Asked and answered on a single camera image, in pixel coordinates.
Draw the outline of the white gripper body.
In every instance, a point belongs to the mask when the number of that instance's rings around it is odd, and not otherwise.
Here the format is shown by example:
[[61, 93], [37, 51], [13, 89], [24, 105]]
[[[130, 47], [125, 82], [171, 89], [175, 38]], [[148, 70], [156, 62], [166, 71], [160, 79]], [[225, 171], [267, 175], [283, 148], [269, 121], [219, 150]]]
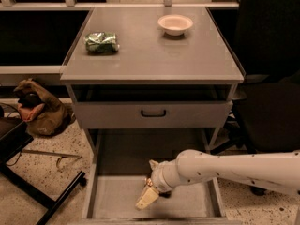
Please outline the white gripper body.
[[174, 160], [159, 162], [151, 173], [151, 181], [159, 193], [172, 191], [179, 185], [179, 174]]

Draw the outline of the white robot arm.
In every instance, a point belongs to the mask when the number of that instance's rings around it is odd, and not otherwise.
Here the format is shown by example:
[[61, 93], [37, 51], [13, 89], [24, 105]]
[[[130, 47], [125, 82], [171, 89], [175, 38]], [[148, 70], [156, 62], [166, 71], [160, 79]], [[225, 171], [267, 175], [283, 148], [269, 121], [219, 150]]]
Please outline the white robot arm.
[[139, 210], [156, 201], [162, 193], [213, 178], [287, 195], [300, 192], [300, 154], [297, 151], [219, 156], [188, 149], [179, 153], [174, 160], [151, 160], [149, 164], [151, 175], [136, 202]]

